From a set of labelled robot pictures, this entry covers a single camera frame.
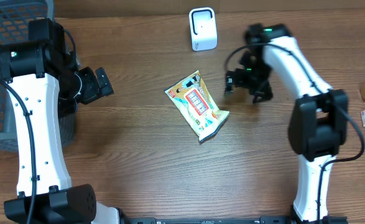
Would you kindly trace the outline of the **yellow wet wipes packet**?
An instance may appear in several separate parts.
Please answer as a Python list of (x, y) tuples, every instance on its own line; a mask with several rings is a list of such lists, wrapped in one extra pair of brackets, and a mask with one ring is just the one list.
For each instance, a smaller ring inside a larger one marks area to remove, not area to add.
[(198, 70), (166, 88), (164, 93), (181, 112), (200, 143), (215, 136), (229, 116), (229, 111), (218, 108)]

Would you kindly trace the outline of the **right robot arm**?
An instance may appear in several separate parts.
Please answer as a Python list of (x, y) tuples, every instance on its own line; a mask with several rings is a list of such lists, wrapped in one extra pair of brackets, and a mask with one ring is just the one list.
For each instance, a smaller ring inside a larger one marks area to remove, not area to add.
[(316, 73), (285, 25), (251, 25), (244, 39), (242, 67), (226, 72), (225, 92), (245, 88), (254, 103), (269, 101), (269, 77), (276, 72), (295, 101), (287, 131), (298, 156), (291, 223), (347, 223), (346, 217), (328, 214), (326, 198), (333, 162), (346, 141), (348, 97)]

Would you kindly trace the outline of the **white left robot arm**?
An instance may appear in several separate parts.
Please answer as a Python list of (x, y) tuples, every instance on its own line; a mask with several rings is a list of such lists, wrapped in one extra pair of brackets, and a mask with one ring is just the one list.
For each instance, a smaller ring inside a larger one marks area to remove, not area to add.
[(113, 94), (103, 68), (79, 68), (71, 35), (50, 19), (30, 21), (28, 39), (0, 48), (0, 82), (12, 101), (19, 150), (17, 198), (4, 202), (16, 223), (119, 223), (120, 212), (96, 199), (89, 184), (73, 186), (60, 118)]

